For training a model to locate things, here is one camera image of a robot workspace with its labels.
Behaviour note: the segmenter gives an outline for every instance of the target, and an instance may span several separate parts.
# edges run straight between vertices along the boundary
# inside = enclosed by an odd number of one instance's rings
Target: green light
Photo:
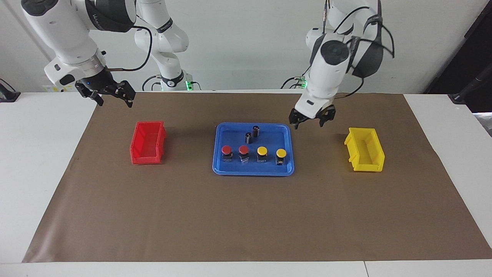
[[[300,84],[300,88],[302,89],[305,89],[308,86],[308,82],[305,77],[300,77],[298,82]]]
[[[191,82],[186,81],[186,89],[188,91],[192,91],[193,90],[193,84]]]

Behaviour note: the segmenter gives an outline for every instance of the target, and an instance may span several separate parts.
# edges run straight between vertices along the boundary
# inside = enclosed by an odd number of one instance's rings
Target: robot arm
[[[345,74],[368,77],[378,71],[383,59],[380,0],[332,0],[328,22],[333,29],[323,35],[313,29],[307,37],[312,47],[311,69],[306,89],[289,116],[295,128],[309,119],[318,118],[320,127],[333,120],[333,100]],[[349,43],[344,42],[350,34]]]
[[[45,67],[57,86],[76,82],[83,97],[99,105],[99,94],[133,104],[135,91],[127,81],[117,83],[89,30],[127,32],[136,19],[134,0],[22,0],[24,15],[56,57]]]
[[[174,53],[188,49],[189,39],[169,16],[164,0],[137,0],[142,14],[142,20],[151,25],[154,37],[151,57],[157,63],[160,71],[163,90],[186,90],[186,82],[191,82],[191,75],[182,70],[180,61]],[[135,43],[147,51],[150,40],[148,35],[138,30],[135,33]]]

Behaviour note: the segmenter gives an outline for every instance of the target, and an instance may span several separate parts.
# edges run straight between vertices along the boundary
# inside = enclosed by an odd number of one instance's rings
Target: red bin
[[[163,121],[137,122],[130,146],[131,162],[134,165],[160,164],[165,138]]]

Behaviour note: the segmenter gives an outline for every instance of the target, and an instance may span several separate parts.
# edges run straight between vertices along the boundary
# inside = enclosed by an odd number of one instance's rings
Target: plastic storage bin
[[[137,122],[130,146],[131,162],[134,165],[160,164],[165,138],[164,122]]]
[[[376,134],[376,129],[348,128],[345,140],[354,171],[383,171],[384,152]]]

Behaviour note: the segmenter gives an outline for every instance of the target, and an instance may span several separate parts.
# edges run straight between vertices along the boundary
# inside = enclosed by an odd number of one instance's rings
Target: brown paper mat
[[[105,98],[24,262],[492,258],[402,95],[355,95],[324,128],[301,124],[291,177],[213,173],[217,124],[287,123],[298,97],[138,94],[132,109]],[[164,164],[134,166],[135,123],[152,120],[165,122]],[[349,127],[376,128],[383,172],[352,171]]]

